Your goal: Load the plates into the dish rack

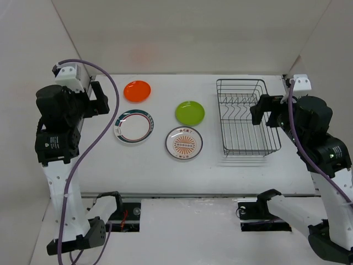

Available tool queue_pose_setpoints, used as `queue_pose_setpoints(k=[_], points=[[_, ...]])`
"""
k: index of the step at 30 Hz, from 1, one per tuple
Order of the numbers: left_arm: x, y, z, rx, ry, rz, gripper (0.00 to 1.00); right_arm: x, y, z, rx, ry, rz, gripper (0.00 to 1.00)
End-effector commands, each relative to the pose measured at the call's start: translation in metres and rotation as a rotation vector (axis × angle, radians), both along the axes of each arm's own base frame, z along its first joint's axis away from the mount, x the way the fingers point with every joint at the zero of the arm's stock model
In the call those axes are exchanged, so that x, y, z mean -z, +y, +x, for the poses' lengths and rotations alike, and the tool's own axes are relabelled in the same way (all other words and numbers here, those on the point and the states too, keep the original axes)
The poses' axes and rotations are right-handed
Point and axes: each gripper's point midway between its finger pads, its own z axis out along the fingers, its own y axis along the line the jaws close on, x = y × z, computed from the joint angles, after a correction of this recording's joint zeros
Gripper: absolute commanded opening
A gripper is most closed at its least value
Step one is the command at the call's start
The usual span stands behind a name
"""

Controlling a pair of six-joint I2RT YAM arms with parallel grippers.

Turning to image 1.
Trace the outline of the white plate green rim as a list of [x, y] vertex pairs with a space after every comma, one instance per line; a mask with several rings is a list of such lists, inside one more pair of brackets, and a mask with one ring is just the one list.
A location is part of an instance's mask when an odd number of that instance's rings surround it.
[[145, 141], [154, 129], [152, 116], [140, 109], [131, 109], [122, 113], [114, 124], [114, 134], [125, 144], [137, 144]]

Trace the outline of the white plate orange sunburst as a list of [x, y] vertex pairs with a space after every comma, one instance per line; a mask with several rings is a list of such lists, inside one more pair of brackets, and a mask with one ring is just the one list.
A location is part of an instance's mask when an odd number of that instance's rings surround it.
[[166, 151], [177, 160], [192, 160], [202, 151], [201, 134], [189, 126], [172, 129], [165, 138]]

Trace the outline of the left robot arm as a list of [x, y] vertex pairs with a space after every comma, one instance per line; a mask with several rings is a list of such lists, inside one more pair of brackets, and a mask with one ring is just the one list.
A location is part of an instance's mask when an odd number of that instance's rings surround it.
[[36, 93], [41, 113], [35, 140], [35, 152], [50, 188], [55, 210], [57, 234], [46, 246], [50, 256], [103, 245], [109, 220], [123, 214], [119, 192], [101, 193], [90, 210], [82, 203], [77, 173], [81, 133], [85, 118], [109, 112], [108, 98], [98, 81], [91, 82], [96, 96], [91, 100], [85, 90], [53, 84]]

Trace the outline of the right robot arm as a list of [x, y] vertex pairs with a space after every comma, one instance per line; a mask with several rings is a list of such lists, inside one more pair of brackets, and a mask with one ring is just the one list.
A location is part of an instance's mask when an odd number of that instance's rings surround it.
[[332, 109], [314, 96], [285, 102], [281, 96], [263, 94], [250, 112], [254, 125], [269, 112], [267, 126], [281, 128], [297, 147], [327, 215], [313, 215], [271, 189], [257, 196], [258, 218], [280, 218], [298, 230], [321, 259], [352, 264], [352, 162], [346, 145], [328, 133]]

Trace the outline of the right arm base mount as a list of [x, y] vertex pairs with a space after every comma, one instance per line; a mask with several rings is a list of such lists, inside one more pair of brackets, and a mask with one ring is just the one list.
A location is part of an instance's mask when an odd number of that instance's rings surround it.
[[292, 231], [292, 227], [282, 219], [262, 212], [257, 202], [238, 202], [236, 215], [242, 232]]

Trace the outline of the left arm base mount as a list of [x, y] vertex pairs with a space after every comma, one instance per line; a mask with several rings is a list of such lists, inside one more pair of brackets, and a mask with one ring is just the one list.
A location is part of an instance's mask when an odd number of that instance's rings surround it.
[[98, 235], [103, 236], [109, 231], [110, 225], [112, 232], [139, 232], [141, 203], [140, 202], [123, 202], [122, 210], [116, 209], [116, 201], [114, 198], [101, 198], [99, 202], [90, 208], [87, 208], [87, 219], [91, 226], [95, 222]]

